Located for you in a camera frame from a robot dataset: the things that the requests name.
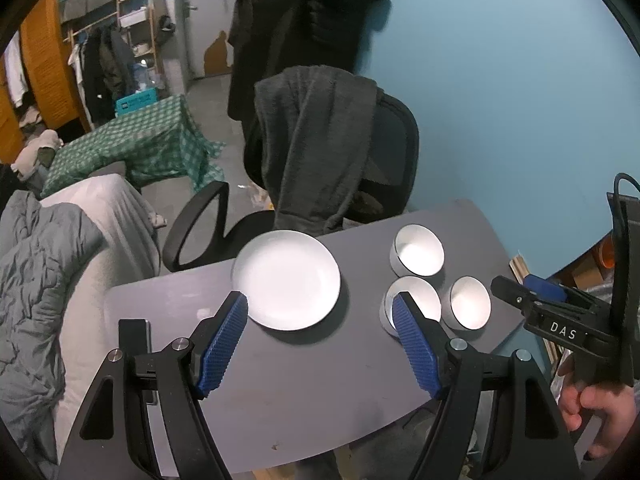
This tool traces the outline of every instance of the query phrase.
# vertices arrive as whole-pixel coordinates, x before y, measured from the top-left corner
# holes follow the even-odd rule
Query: light blue wall
[[[412,207],[471,198],[542,276],[610,229],[613,177],[640,176],[640,59],[601,0],[390,0],[385,15],[360,71],[420,126]]]

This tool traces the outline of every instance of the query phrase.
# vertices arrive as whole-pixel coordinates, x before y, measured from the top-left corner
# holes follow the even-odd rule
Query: gray table
[[[380,301],[396,279],[388,254],[399,228],[433,230],[445,250],[444,270],[431,280],[442,295],[459,277],[489,286],[510,275],[507,254],[481,212],[468,201],[326,235],[342,274],[333,311],[318,325],[283,333],[249,321],[222,386],[202,402],[211,434],[232,473],[293,462],[357,440],[429,400],[398,341],[384,332]],[[120,318],[146,318],[152,349],[188,336],[231,290],[233,261],[118,286],[106,300],[111,345]],[[469,341],[493,351],[519,324],[515,308],[492,298],[488,325]],[[162,474],[174,476],[160,407],[150,407]]]

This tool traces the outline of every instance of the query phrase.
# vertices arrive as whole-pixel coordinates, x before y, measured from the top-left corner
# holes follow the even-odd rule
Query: gray blanket
[[[255,85],[262,177],[274,229],[318,236],[342,225],[364,172],[375,81],[329,66],[296,66]]]
[[[65,384],[58,333],[66,288],[102,240],[78,206],[42,208],[26,191],[0,218],[0,416],[48,478],[57,462],[51,410]]]

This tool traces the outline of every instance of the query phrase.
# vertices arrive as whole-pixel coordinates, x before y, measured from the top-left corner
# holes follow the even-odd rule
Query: smartphone
[[[121,319],[118,322],[118,346],[129,356],[151,352],[151,328],[146,319]],[[151,390],[142,392],[147,404],[158,403],[158,393]]]

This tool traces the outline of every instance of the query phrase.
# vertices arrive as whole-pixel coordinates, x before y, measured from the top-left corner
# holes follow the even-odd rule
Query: wooden wardrobe door
[[[4,73],[4,54],[0,57],[0,160],[11,164],[22,150],[22,131],[9,98]]]
[[[22,22],[22,59],[42,119],[55,130],[79,118],[89,131],[78,86],[62,43],[58,0],[40,0]]]

